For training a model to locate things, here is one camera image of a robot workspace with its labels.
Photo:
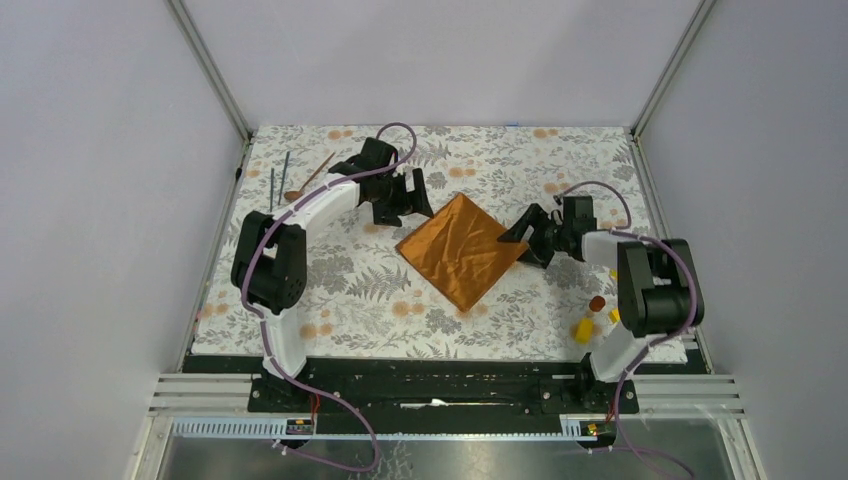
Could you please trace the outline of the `orange cloth napkin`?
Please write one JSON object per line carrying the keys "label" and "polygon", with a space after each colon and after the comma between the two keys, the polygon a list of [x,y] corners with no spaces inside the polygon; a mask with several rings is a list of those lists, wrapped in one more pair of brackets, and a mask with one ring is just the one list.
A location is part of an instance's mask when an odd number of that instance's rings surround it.
{"label": "orange cloth napkin", "polygon": [[499,242],[506,230],[459,193],[396,249],[457,310],[468,312],[528,248],[523,241]]}

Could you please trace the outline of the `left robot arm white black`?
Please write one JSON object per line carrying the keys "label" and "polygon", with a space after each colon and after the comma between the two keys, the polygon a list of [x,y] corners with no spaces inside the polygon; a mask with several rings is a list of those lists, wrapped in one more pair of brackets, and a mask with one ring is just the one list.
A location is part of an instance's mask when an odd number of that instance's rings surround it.
{"label": "left robot arm white black", "polygon": [[230,281],[259,322],[263,367],[278,377],[271,395],[285,410],[301,409],[310,397],[308,381],[298,376],[307,354],[297,308],[307,287],[309,243],[363,204],[381,226],[399,227],[411,214],[432,217],[424,173],[405,172],[405,162],[394,146],[369,137],[314,190],[272,213],[252,211],[242,222]]}

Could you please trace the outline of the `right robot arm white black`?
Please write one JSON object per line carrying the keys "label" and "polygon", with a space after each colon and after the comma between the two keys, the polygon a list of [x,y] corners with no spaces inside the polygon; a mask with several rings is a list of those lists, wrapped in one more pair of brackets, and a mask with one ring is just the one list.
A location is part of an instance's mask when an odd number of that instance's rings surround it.
{"label": "right robot arm white black", "polygon": [[597,412],[613,398],[612,382],[627,378],[650,350],[701,324],[705,308],[690,246],[603,230],[589,196],[565,196],[558,210],[530,205],[503,233],[502,243],[525,241],[520,261],[547,268],[558,252],[617,274],[618,325],[584,356],[573,386],[575,402]]}

